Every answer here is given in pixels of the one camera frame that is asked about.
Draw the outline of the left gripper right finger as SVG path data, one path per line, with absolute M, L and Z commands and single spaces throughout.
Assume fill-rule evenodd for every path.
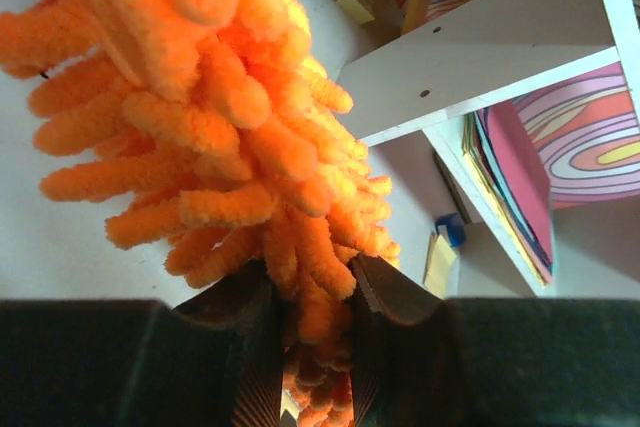
M 351 263 L 359 426 L 635 426 L 639 305 L 450 298 Z

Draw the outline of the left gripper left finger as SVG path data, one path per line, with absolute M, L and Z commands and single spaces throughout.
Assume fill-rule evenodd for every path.
M 195 297 L 1 304 L 5 426 L 276 426 L 282 310 L 261 261 Z

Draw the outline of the orange microfiber duster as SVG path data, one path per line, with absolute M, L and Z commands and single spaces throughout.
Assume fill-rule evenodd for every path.
M 165 239 L 194 288 L 262 260 L 294 303 L 283 387 L 302 426 L 350 426 L 360 254 L 396 262 L 387 176 L 340 123 L 352 109 L 310 52 L 298 0 L 40 0 L 1 16 L 1 67 L 53 72 L 28 104 L 34 146 L 95 160 L 45 177 L 58 202 L 134 199 L 117 247 Z

